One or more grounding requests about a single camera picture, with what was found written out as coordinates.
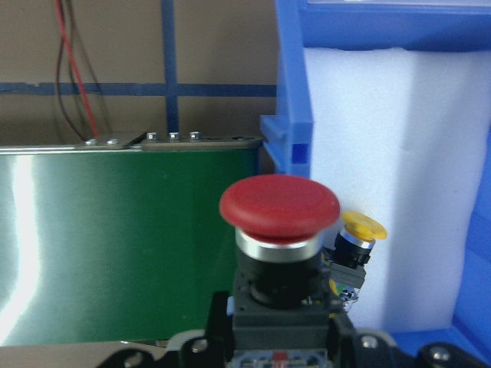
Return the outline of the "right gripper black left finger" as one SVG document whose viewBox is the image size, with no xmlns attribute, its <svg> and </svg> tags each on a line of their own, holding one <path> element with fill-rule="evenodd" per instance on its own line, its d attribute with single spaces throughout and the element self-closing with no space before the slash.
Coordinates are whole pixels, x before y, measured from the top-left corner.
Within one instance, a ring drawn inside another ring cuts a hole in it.
<svg viewBox="0 0 491 368">
<path fill-rule="evenodd" d="M 232 317 L 227 307 L 229 293 L 216 292 L 212 297 L 206 326 L 186 330 L 171 337 L 160 358 L 137 348 L 112 353 L 99 367 L 225 367 L 233 354 Z"/>
</svg>

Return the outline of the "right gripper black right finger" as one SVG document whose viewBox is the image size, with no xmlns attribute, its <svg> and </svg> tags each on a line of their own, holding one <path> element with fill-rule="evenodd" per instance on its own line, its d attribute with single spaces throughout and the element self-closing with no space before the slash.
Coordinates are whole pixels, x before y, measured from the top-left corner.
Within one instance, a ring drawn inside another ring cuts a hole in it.
<svg viewBox="0 0 491 368">
<path fill-rule="evenodd" d="M 329 304 L 329 366 L 357 367 L 489 367 L 484 360 L 446 342 L 433 342 L 412 356 L 382 330 L 357 329 L 341 302 Z"/>
</svg>

